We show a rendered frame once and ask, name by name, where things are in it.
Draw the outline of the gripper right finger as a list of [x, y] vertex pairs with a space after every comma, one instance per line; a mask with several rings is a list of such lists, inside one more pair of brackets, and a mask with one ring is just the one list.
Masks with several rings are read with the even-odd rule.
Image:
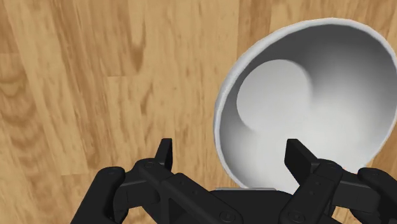
[[377, 168], [356, 174], [314, 156], [299, 140], [288, 139], [284, 164], [299, 187], [279, 214], [279, 224], [341, 224], [336, 207], [350, 210], [361, 224], [397, 224], [397, 180]]

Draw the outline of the white bowl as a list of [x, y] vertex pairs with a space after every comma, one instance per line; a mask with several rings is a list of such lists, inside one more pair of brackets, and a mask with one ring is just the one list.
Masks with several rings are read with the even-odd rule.
[[321, 18], [256, 42], [224, 79], [214, 108], [216, 151], [243, 188], [293, 193], [286, 141], [357, 172], [397, 124], [397, 55], [370, 26]]

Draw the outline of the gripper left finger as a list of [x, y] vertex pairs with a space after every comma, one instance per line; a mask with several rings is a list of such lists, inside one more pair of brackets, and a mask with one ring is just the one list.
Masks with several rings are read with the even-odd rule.
[[163, 138], [155, 157], [137, 161], [129, 172], [101, 169], [71, 224], [122, 224], [135, 207], [157, 224], [243, 224], [234, 208], [171, 168], [172, 140]]

